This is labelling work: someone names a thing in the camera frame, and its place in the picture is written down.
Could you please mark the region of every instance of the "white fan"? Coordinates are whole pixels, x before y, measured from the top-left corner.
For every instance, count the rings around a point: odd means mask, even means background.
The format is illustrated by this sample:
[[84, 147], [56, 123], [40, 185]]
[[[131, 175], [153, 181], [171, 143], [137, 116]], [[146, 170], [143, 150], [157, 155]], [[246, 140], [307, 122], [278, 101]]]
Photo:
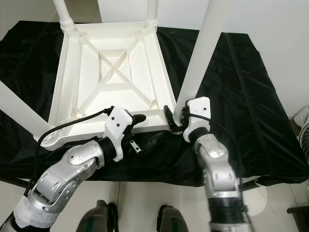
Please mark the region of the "white fan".
[[302, 128], [298, 140], [309, 163], [309, 105], [294, 117], [294, 121]]

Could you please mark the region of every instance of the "black cloth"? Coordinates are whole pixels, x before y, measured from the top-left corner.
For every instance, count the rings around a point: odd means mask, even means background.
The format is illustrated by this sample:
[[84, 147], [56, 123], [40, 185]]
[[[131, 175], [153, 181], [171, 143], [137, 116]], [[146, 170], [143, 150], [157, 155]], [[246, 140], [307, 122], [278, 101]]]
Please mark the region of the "black cloth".
[[[159, 27], [157, 31], [176, 99], [197, 35], [197, 30], [188, 29]], [[0, 80], [45, 120], [62, 41], [58, 23], [20, 21], [0, 43]], [[200, 96], [210, 98], [212, 119], [236, 139], [240, 159], [229, 137], [211, 124], [211, 133], [228, 148], [230, 163], [240, 176], [262, 175], [268, 181], [285, 183], [308, 179], [305, 156], [247, 34], [221, 34], [198, 91]], [[36, 142], [29, 132], [0, 113], [0, 174], [30, 177]], [[121, 162], [106, 164], [91, 179], [203, 184], [196, 155], [181, 135], [168, 131], [141, 133], [135, 135], [135, 141], [144, 149], [143, 155], [126, 152]], [[40, 171], [57, 162], [63, 153], [46, 156], [48, 152], [41, 148]]]

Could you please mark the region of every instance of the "black cable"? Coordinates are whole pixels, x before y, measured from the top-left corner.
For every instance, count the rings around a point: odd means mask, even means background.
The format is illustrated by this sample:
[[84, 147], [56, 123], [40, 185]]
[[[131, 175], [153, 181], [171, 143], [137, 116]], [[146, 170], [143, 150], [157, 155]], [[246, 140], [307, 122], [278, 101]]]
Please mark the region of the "black cable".
[[247, 217], [247, 220], [248, 220], [248, 223], [250, 224], [250, 227], [252, 229], [252, 231], [254, 232], [254, 228], [253, 228], [253, 225], [252, 225], [252, 222], [251, 222], [251, 219], [249, 218], [248, 216], [248, 212], [247, 212], [247, 209], [245, 209], [245, 205], [244, 205], [244, 201], [243, 201], [243, 194], [242, 194], [242, 178], [240, 177], [240, 164], [242, 163], [241, 161], [241, 156], [240, 156], [240, 151], [239, 151], [239, 147], [238, 147], [238, 144], [235, 140], [235, 138], [232, 137], [232, 135], [230, 134], [230, 132], [228, 132], [228, 130], [222, 126], [220, 123], [217, 123], [215, 121], [213, 121], [212, 119], [208, 118], [208, 117], [204, 117], [204, 116], [201, 116], [201, 115], [195, 115], [195, 114], [189, 114], [189, 116], [191, 117], [197, 117], [197, 118], [200, 118], [200, 119], [203, 119], [203, 120], [206, 120], [208, 122], [211, 122], [212, 124], [220, 127], [220, 129], [222, 129], [226, 134], [227, 136], [230, 138], [230, 140], [234, 143], [234, 146], [237, 150], [237, 156], [238, 156], [238, 161], [239, 161], [239, 185], [240, 185], [240, 188], [239, 188], [239, 192], [240, 192], [240, 198], [241, 198], [241, 201], [242, 201], [242, 206], [243, 206], [243, 210], [244, 210], [244, 213]]
[[68, 122], [68, 123], [65, 123], [65, 124], [62, 124], [58, 127], [55, 127], [55, 128], [52, 128], [51, 130], [45, 132], [38, 140], [37, 144], [36, 144], [36, 147], [35, 147], [35, 152], [34, 152], [34, 173], [31, 177], [31, 180], [29, 182], [29, 185], [28, 187], [26, 188], [25, 190], [25, 193], [24, 193], [24, 196], [27, 196], [30, 189], [35, 185], [35, 183], [38, 181], [38, 172], [39, 172], [39, 150], [40, 150], [40, 146], [41, 146], [41, 143], [42, 141], [44, 140], [44, 138], [49, 135], [50, 133], [53, 133], [57, 130], [60, 130], [62, 128], [65, 128], [65, 127], [68, 127], [68, 126], [71, 126], [71, 125], [74, 125], [76, 123], [79, 123], [79, 122], [83, 122], [83, 121], [86, 121], [86, 120], [89, 120], [89, 119], [92, 119], [94, 117], [97, 117], [101, 114], [110, 114], [111, 111], [112, 111], [113, 107], [111, 108], [108, 108], [108, 109], [104, 109], [104, 110], [101, 110], [93, 115], [90, 115], [90, 116], [87, 116], [87, 117], [83, 117], [83, 118], [80, 118], [80, 119], [77, 119], [77, 120], [74, 120], [72, 122]]

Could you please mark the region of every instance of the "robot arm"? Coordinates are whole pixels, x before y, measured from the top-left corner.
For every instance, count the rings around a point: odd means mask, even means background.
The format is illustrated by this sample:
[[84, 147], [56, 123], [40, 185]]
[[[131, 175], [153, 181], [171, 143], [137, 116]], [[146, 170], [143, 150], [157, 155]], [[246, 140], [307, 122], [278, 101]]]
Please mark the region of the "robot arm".
[[183, 108], [186, 127], [183, 137], [193, 144], [203, 169], [204, 186], [211, 215], [211, 231], [251, 232], [251, 225], [243, 216], [242, 194], [235, 172], [228, 162], [228, 150], [213, 134], [209, 133], [209, 122], [196, 116], [211, 117], [208, 98], [190, 100]]
[[105, 163], [123, 158], [122, 145], [131, 137], [134, 125], [145, 119], [144, 115], [132, 116], [114, 107], [105, 123], [103, 138], [72, 147], [58, 163], [49, 167], [29, 195], [20, 199], [14, 217], [2, 231], [48, 231], [81, 182]]

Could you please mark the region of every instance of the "white pole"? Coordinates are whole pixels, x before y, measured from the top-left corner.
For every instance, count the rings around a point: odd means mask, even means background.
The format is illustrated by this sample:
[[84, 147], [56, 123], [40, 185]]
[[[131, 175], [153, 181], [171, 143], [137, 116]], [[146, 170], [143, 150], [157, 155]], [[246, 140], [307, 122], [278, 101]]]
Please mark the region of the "white pole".
[[146, 24], [149, 26], [157, 26], [157, 11], [158, 11], [158, 0], [148, 0], [147, 3], [147, 18]]
[[15, 122], [28, 130], [38, 140], [45, 132], [53, 128], [3, 82], [0, 81], [0, 110]]
[[195, 98], [197, 94], [231, 6], [232, 0], [209, 0], [173, 114], [179, 126], [182, 108], [187, 100]]
[[74, 22], [69, 15], [67, 6], [64, 0], [54, 0], [57, 13], [59, 15], [60, 27], [63, 30], [72, 30], [75, 28]]

